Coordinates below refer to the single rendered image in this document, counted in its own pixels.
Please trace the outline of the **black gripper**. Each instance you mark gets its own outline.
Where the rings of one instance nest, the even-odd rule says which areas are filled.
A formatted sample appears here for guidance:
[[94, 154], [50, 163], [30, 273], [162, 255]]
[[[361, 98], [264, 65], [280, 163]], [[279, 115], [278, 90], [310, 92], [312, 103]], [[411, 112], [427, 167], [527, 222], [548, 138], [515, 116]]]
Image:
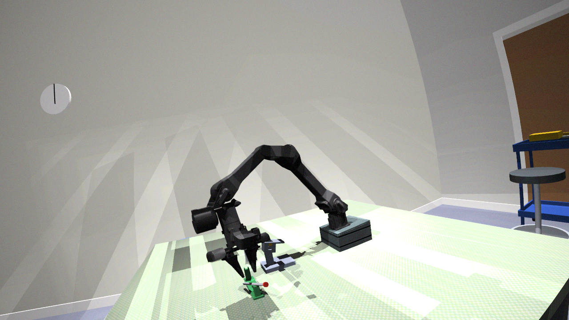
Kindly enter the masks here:
[[[235, 251], [238, 251], [239, 248], [235, 247], [233, 248], [233, 246], [230, 246], [230, 229], [235, 228], [236, 231], [240, 231], [242, 228], [243, 223], [241, 224], [240, 221], [235, 221], [234, 223], [230, 223], [228, 225], [222, 226], [222, 234], [224, 234], [227, 245], [225, 249], [223, 248], [219, 248], [216, 250], [212, 250], [209, 251], [206, 255], [207, 255], [207, 260], [208, 263], [210, 262], [214, 262], [217, 260], [225, 260], [227, 263], [230, 264], [231, 267], [233, 267], [235, 269], [235, 271], [242, 277], [244, 278], [244, 273], [243, 270], [240, 267], [240, 264], [237, 260], [237, 255], [234, 254]], [[264, 243], [270, 240], [269, 234], [267, 234], [266, 232], [261, 233], [261, 239], [260, 240], [256, 240], [256, 246], [254, 247], [250, 247], [247, 250], [244, 250], [247, 259], [249, 261], [249, 264], [253, 270], [253, 272], [256, 272], [256, 253], [258, 248], [260, 248], [260, 246], [258, 246], [259, 243]]]

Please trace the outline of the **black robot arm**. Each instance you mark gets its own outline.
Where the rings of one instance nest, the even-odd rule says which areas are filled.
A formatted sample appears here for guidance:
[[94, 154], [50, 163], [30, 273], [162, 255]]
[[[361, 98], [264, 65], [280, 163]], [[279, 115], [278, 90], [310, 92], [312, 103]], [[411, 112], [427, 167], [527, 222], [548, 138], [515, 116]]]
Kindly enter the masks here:
[[[350, 226], [346, 216], [347, 203], [344, 203], [334, 192], [327, 190], [315, 178], [301, 162], [300, 154], [292, 144], [285, 144], [284, 146], [262, 144], [255, 148], [232, 173], [212, 185], [211, 198], [208, 200], [207, 207], [191, 211], [192, 224], [196, 234], [216, 229], [216, 226], [219, 226], [219, 221], [221, 227], [240, 221], [235, 208], [240, 205], [240, 202], [233, 197], [239, 190], [241, 182], [264, 159], [273, 160], [285, 169], [290, 170], [314, 194], [316, 197], [315, 205], [328, 213], [330, 229], [338, 231]], [[230, 200], [231, 202], [229, 202]], [[261, 239], [259, 228], [255, 227], [249, 231], [246, 226], [241, 228], [240, 231], [236, 231], [235, 228], [230, 229], [230, 246], [236, 246], [240, 250], [256, 246], [256, 240]]]

